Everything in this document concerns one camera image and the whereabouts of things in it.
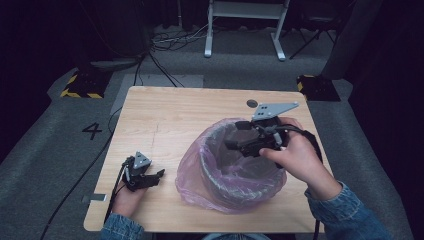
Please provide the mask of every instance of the denim sleeve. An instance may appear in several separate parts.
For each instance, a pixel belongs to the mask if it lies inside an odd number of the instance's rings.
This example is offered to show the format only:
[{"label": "denim sleeve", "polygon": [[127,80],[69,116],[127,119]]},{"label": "denim sleeve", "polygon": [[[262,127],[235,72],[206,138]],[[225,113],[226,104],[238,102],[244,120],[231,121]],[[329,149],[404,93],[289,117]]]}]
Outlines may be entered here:
[{"label": "denim sleeve", "polygon": [[312,215],[324,224],[327,239],[392,239],[375,214],[348,186],[340,184],[340,194],[327,201],[315,200],[309,190],[305,192]]},{"label": "denim sleeve", "polygon": [[144,229],[138,223],[119,214],[111,213],[100,232],[100,239],[140,240]]}]

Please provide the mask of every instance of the stand leg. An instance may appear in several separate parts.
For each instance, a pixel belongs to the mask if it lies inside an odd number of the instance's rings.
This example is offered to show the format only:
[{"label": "stand leg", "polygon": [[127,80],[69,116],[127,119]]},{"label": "stand leg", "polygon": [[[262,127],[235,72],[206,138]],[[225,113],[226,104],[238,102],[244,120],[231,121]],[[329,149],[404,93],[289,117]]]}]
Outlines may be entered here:
[{"label": "stand leg", "polygon": [[271,33],[272,42],[274,43],[275,51],[277,52],[277,57],[280,61],[286,60],[286,56],[284,55],[283,49],[281,48],[280,43],[280,34],[281,29],[283,28],[284,19],[286,18],[287,9],[289,7],[290,0],[285,0],[283,4],[283,8],[281,9],[281,16],[278,20],[277,32]]},{"label": "stand leg", "polygon": [[205,57],[209,58],[212,56],[212,37],[213,37],[213,0],[209,0],[209,11],[208,11],[208,34],[206,36],[205,46]]}]

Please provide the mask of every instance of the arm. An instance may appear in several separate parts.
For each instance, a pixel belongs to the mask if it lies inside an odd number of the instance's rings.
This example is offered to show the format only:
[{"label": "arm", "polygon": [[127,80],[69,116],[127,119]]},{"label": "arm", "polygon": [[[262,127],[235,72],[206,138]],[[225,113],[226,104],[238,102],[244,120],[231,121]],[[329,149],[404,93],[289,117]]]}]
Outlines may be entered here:
[{"label": "arm", "polygon": [[112,213],[100,232],[100,239],[141,239],[143,227],[130,218],[137,210],[147,188],[131,192],[121,181],[118,189],[121,190],[116,196]]},{"label": "arm", "polygon": [[[292,118],[282,123],[302,129]],[[379,239],[391,239],[386,228],[371,210],[343,183],[334,179],[302,135],[290,131],[288,146],[281,151],[261,149],[262,156],[280,164],[289,173],[308,185],[305,195],[312,214],[323,222],[328,239],[367,239],[373,234]]]}]

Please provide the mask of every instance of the number 4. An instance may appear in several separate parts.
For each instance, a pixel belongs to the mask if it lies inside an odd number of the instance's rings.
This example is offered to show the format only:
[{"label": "number 4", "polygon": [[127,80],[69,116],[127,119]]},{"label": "number 4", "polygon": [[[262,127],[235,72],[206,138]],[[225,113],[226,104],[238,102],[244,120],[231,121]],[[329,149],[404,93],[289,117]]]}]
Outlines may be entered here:
[{"label": "number 4", "polygon": [[91,124],[90,126],[84,128],[82,131],[91,133],[90,140],[93,140],[96,133],[102,132],[102,130],[97,130],[97,128],[99,128],[99,124],[95,122],[95,123]]}]

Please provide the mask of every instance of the plastic bag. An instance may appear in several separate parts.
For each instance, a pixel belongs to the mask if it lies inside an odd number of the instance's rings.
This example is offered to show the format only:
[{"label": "plastic bag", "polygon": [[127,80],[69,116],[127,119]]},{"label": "plastic bag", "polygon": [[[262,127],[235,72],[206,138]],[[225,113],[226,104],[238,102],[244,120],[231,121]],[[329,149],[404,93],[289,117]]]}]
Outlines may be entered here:
[{"label": "plastic bag", "polygon": [[183,201],[225,213],[245,213],[275,196],[287,180],[284,169],[263,157],[243,157],[228,150],[224,140],[246,141],[256,131],[239,131],[235,122],[223,119],[206,129],[180,162],[175,184]]}]

